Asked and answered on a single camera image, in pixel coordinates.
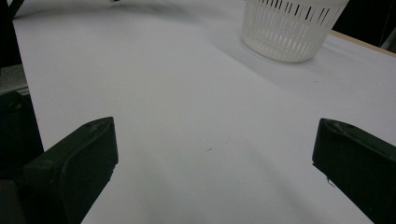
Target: laundry basket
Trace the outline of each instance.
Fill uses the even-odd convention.
[[[244,42],[258,53],[284,62],[312,58],[348,0],[247,0]]]

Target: white table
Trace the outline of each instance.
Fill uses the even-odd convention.
[[[241,41],[242,0],[29,0],[14,21],[45,149],[116,122],[86,224],[371,221],[312,165],[320,118],[396,145],[396,58],[330,35],[305,63]]]

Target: white surface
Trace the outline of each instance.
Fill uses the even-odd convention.
[[[312,165],[320,118],[396,145],[396,59],[329,36],[278,63],[242,0],[26,1],[14,21],[45,148],[113,116],[120,163],[85,224],[371,223]]]

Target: basket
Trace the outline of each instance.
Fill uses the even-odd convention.
[[[302,62],[323,44],[348,0],[247,0],[242,38],[272,59]]]

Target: white plastic basket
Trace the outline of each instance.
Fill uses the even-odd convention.
[[[247,0],[242,37],[260,54],[283,62],[312,58],[348,0]]]

